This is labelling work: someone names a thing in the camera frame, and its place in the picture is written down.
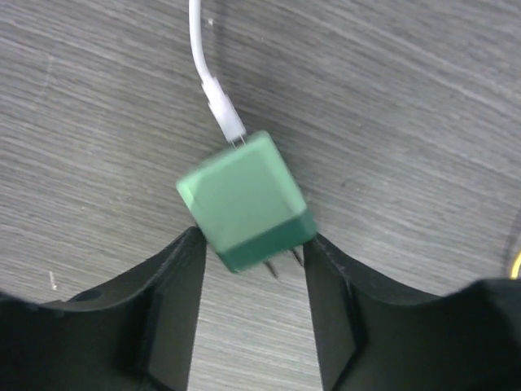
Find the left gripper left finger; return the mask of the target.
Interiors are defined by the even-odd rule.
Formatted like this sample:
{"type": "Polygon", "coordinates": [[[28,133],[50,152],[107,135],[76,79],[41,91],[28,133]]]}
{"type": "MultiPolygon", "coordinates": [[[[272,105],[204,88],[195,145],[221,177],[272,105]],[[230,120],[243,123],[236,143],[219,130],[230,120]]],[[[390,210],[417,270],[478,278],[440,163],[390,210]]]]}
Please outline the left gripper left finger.
{"type": "Polygon", "coordinates": [[[185,390],[206,263],[191,227],[68,301],[1,295],[4,390],[185,390]]]}

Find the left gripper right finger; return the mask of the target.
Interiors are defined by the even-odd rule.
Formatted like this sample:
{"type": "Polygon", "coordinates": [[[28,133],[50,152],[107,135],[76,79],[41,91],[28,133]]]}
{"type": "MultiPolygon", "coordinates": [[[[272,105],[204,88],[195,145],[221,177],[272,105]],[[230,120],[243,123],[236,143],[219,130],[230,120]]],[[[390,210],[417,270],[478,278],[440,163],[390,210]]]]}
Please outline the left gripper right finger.
{"type": "Polygon", "coordinates": [[[437,296],[322,235],[305,244],[304,269],[325,390],[519,389],[519,281],[480,279],[437,296]]]}

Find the green charger plug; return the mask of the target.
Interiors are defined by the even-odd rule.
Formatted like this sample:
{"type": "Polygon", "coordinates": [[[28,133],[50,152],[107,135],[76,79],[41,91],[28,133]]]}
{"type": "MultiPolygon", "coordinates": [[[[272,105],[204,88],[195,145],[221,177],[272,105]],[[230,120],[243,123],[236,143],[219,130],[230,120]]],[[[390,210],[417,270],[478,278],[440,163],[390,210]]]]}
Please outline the green charger plug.
{"type": "Polygon", "coordinates": [[[232,273],[266,263],[317,234],[301,189],[265,131],[204,160],[176,188],[232,273]]]}

